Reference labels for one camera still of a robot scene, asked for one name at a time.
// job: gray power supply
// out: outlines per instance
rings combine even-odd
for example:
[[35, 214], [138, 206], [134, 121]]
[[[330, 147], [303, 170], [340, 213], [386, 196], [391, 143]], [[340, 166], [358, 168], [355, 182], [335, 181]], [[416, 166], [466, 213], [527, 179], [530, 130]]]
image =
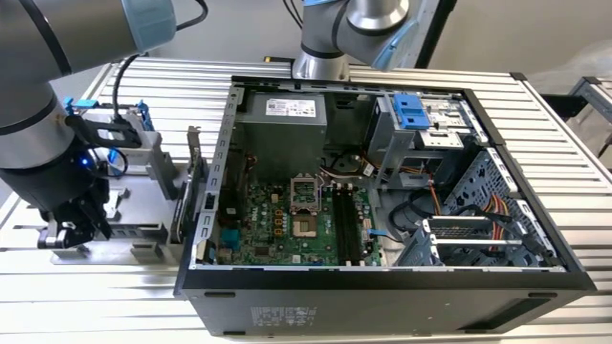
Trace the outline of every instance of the gray power supply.
[[236, 127], [248, 154], [259, 159], [252, 169], [255, 177], [274, 182], [299, 173], [315, 175], [326, 143], [324, 96], [252, 92], [247, 103], [248, 112], [236, 116]]

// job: blue plastic clip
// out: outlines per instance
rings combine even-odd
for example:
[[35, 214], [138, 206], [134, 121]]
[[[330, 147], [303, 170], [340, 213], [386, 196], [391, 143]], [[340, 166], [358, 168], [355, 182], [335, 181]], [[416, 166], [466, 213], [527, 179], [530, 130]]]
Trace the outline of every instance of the blue plastic clip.
[[386, 237], [388, 235], [387, 231], [382, 231], [379, 229], [368, 229], [367, 233], [372, 234], [372, 235], [380, 235], [383, 237]]
[[68, 113], [68, 116], [74, 116], [75, 115], [74, 101], [75, 101], [75, 98], [72, 98], [72, 97], [66, 97], [64, 98], [64, 110]]
[[403, 129], [427, 130], [431, 123], [423, 109], [422, 99], [416, 95], [395, 95], [394, 101]]
[[98, 100], [82, 99], [75, 104], [74, 107], [78, 109], [95, 109], [100, 106]]
[[82, 99], [75, 102], [75, 98], [72, 97], [64, 98], [64, 110], [71, 116], [75, 115], [75, 109], [88, 110], [88, 109], [95, 109], [99, 106], [100, 106], [100, 103], [98, 102], [98, 100]]
[[151, 120], [150, 107], [144, 104], [143, 100], [138, 103], [138, 109], [143, 116], [144, 131], [155, 131], [154, 121]]

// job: green circuit board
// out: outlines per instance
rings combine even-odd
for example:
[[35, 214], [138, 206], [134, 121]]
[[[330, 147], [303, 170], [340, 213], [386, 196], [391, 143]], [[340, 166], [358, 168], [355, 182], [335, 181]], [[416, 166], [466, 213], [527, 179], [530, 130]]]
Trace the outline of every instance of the green circuit board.
[[[332, 192], [332, 188], [322, 190], [322, 207], [314, 216], [291, 213], [290, 184], [251, 185], [239, 249], [231, 254], [228, 250], [224, 251], [226, 254], [219, 257], [220, 264], [339, 265]], [[362, 241], [363, 219], [372, 221], [371, 206], [366, 190], [358, 190], [352, 195], [359, 216], [363, 217], [355, 230], [360, 238], [360, 250], [364, 252], [368, 244]], [[371, 253], [363, 255], [364, 264], [380, 265], [378, 238], [370, 240], [370, 249]]]

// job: power cable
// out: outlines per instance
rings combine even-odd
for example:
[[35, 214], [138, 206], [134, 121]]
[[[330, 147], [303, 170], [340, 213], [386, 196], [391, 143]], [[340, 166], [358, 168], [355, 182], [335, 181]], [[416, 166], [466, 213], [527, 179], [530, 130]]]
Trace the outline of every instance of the power cable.
[[294, 7], [294, 11], [296, 12], [299, 22], [304, 24], [303, 17], [299, 15], [296, 0], [291, 0], [291, 6]]
[[194, 18], [192, 20], [187, 20], [186, 23], [183, 24], [179, 24], [176, 26], [176, 31], [179, 32], [180, 30], [184, 30], [187, 29], [188, 27], [192, 27], [195, 26], [196, 24], [200, 24], [204, 19], [207, 19], [207, 16], [208, 16], [208, 6], [207, 6], [207, 3], [204, 2], [204, 0], [195, 0], [195, 2], [198, 2], [198, 4], [200, 5], [202, 7], [202, 13], [200, 15]]
[[291, 17], [294, 18], [294, 21], [296, 22], [296, 25], [299, 26], [299, 29], [302, 30], [303, 28], [303, 24], [302, 24], [302, 21], [298, 19], [299, 18], [299, 14], [298, 16], [294, 14], [291, 8], [290, 8], [290, 5], [287, 4], [287, 0], [283, 0], [283, 4], [286, 5], [286, 9], [288, 11], [288, 13], [291, 14]]

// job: white label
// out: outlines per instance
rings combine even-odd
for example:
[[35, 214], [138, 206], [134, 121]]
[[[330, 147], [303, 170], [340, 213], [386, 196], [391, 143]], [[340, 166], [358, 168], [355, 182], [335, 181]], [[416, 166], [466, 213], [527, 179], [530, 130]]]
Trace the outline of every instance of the white label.
[[268, 99], [266, 103], [268, 116], [316, 117], [315, 100]]
[[312, 326], [316, 307], [251, 307], [251, 315], [259, 327]]
[[367, 164], [366, 169], [364, 169], [364, 175], [366, 176], [372, 176], [374, 173], [374, 166], [371, 164]]

